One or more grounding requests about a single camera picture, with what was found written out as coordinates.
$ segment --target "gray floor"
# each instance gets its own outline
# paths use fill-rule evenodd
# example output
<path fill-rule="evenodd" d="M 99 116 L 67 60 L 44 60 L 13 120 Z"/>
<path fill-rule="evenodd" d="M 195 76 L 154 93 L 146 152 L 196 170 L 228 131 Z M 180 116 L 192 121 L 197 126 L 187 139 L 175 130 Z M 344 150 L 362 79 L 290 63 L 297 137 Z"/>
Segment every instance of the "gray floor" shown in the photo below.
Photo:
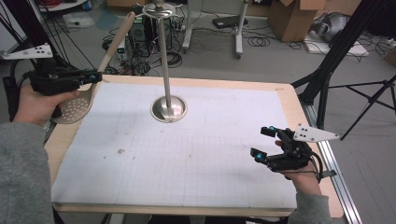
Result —
<path fill-rule="evenodd" d="M 105 51 L 102 50 L 102 38 L 108 30 L 117 27 L 120 19 L 99 7 L 88 12 L 94 18 L 91 28 L 73 31 L 70 35 L 98 66 Z M 213 15 L 197 20 L 195 24 L 214 28 Z M 266 19 L 248 18 L 247 29 L 267 26 Z M 267 33 L 269 28 L 255 30 Z M 89 64 L 65 41 L 72 64 L 79 68 L 90 68 Z M 394 66 L 382 60 L 375 45 L 367 46 L 368 57 L 359 62 L 353 56 L 347 56 L 335 70 L 331 85 L 345 85 L 390 79 L 396 74 Z M 170 77 L 240 80 L 254 82 L 291 83 L 315 71 L 325 55 L 309 54 L 304 47 L 292 49 L 285 43 L 271 39 L 267 47 L 251 47 L 248 40 L 243 41 L 243 56 L 240 60 L 234 55 L 234 37 L 208 31 L 194 31 L 191 48 L 182 54 L 183 64 L 169 70 Z M 9 62 L 0 62 L 1 77 L 7 76 Z M 21 62 L 17 74 L 31 69 L 29 62 Z M 147 76 L 158 76 L 151 70 Z M 381 85 L 359 87 L 366 94 L 374 94 Z M 7 103 L 1 88 L 0 122 L 7 122 Z M 391 104 L 390 91 L 380 98 Z M 326 111 L 325 129 L 329 132 L 344 133 L 359 113 L 367 105 L 367 99 L 347 89 L 332 89 Z M 396 117 L 390 109 L 374 105 L 353 129 L 344 141 L 331 141 L 332 151 L 342 170 L 342 175 L 356 204 L 363 223 L 394 223 L 396 219 L 396 177 L 392 172 L 396 167 Z M 103 214 L 62 214 L 66 223 L 99 223 Z M 143 223 L 147 216 L 128 216 L 125 223 Z M 344 218 L 334 222 L 347 223 Z"/>

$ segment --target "white bracket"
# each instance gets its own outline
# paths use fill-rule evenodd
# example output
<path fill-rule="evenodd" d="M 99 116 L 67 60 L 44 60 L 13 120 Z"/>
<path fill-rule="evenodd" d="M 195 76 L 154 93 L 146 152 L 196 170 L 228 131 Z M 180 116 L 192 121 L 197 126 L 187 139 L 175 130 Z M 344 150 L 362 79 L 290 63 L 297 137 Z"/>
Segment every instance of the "white bracket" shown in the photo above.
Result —
<path fill-rule="evenodd" d="M 294 140 L 299 142 L 320 142 L 340 138 L 338 133 L 329 133 L 322 131 L 321 129 L 312 128 L 303 124 L 298 124 L 295 133 Z"/>
<path fill-rule="evenodd" d="M 2 55 L 5 60 L 16 59 L 36 59 L 36 58 L 52 58 L 52 50 L 49 44 L 44 44 L 31 49 L 24 49 L 14 53 L 4 53 Z"/>

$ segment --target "human hand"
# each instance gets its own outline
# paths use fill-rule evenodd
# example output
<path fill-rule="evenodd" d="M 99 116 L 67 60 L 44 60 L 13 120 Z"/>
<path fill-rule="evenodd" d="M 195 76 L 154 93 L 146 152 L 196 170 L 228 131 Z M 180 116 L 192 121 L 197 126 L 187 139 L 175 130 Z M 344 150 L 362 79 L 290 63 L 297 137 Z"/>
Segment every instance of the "human hand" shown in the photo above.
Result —
<path fill-rule="evenodd" d="M 282 147 L 281 141 L 275 141 L 275 144 Z M 298 170 L 286 170 L 280 173 L 293 182 L 297 192 L 302 194 L 321 195 L 315 167 L 312 162 L 309 162 L 308 165 Z"/>
<path fill-rule="evenodd" d="M 33 91 L 31 85 L 25 85 L 21 88 L 20 104 L 13 122 L 33 123 L 44 126 L 57 105 L 77 96 L 78 91 L 44 96 Z"/>

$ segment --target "table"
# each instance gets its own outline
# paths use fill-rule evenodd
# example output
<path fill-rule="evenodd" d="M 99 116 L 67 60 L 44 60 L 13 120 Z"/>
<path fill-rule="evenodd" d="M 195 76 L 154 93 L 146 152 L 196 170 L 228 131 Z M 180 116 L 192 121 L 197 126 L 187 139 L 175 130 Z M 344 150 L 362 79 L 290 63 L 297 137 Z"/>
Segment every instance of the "table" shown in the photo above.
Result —
<path fill-rule="evenodd" d="M 139 85 L 162 85 L 160 77 L 119 77 L 104 76 L 105 82 L 131 83 Z M 171 86 L 180 87 L 208 87 L 240 90 L 265 90 L 277 93 L 284 115 L 290 127 L 298 123 L 307 123 L 304 112 L 300 106 L 294 88 L 289 84 L 240 82 L 223 80 L 202 80 L 171 78 Z M 49 168 L 51 183 L 54 183 L 59 167 L 62 163 L 66 150 L 71 145 L 79 122 L 71 125 L 57 125 L 49 141 L 45 145 L 49 153 Z M 310 145 L 318 153 L 315 144 Z M 330 178 L 323 179 L 320 187 L 323 194 L 330 197 L 329 203 L 332 217 L 342 216 L 343 210 L 335 193 Z M 102 213 L 136 213 L 136 214 L 168 214 L 168 215 L 196 215 L 196 216 L 254 216 L 254 217 L 283 217 L 291 211 L 285 209 L 259 209 L 259 208 L 213 208 L 213 207 L 176 207 L 157 205 L 114 205 L 114 204 L 86 204 L 86 203 L 56 203 L 55 208 L 61 212 L 102 212 Z"/>
<path fill-rule="evenodd" d="M 241 59 L 242 57 L 242 29 L 244 26 L 244 20 L 245 16 L 248 10 L 248 0 L 244 0 L 242 10 L 240 13 L 240 18 L 239 18 L 239 24 L 238 27 L 236 28 L 236 34 L 235 34 L 235 53 L 236 57 L 238 59 Z M 193 28 L 193 23 L 191 22 L 191 4 L 188 4 L 188 12 L 187 12 L 187 29 L 186 29 L 186 34 L 184 35 L 184 41 L 183 41 L 183 51 L 184 53 L 187 52 L 187 49 L 190 47 L 190 41 L 191 41 L 191 35 L 192 35 L 192 28 Z"/>

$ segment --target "graph paper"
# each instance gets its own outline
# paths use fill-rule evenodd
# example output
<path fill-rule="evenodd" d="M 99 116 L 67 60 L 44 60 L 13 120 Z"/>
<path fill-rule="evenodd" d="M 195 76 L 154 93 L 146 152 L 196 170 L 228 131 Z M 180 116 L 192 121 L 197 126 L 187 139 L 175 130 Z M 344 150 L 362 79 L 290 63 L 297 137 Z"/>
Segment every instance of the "graph paper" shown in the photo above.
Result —
<path fill-rule="evenodd" d="M 103 83 L 52 187 L 55 203 L 295 207 L 295 190 L 250 156 L 279 154 L 262 126 L 286 128 L 275 91 L 172 87 L 185 118 L 150 106 L 163 86 Z"/>

